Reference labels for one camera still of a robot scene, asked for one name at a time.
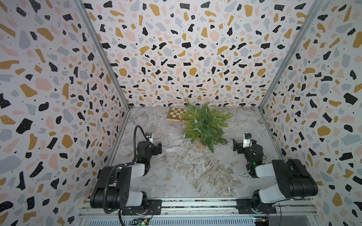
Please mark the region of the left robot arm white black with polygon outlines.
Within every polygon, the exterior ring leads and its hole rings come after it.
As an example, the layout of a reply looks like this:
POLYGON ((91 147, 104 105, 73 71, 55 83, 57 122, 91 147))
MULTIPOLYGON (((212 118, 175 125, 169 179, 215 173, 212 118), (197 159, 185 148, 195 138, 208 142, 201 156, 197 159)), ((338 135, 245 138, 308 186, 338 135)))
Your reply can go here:
POLYGON ((139 142, 134 162, 106 166, 100 171, 96 186, 90 196, 90 206, 106 214, 122 211, 123 215, 152 215, 152 207, 161 201, 149 201, 146 192, 132 191, 131 181, 143 177, 150 170, 153 156, 162 153, 162 143, 139 142))

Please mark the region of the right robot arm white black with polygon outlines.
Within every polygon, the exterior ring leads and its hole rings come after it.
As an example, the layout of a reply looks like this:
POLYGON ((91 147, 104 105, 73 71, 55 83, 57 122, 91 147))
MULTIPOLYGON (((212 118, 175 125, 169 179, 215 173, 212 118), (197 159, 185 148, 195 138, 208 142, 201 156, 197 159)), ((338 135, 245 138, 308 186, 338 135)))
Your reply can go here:
POLYGON ((272 160, 263 163, 263 147, 246 133, 243 142, 233 141, 233 151, 244 155, 246 169, 252 178, 275 178, 276 184, 255 190, 250 199, 238 199, 238 211, 242 209, 256 214, 275 213, 274 204, 289 199, 316 196, 318 186, 299 159, 272 160))

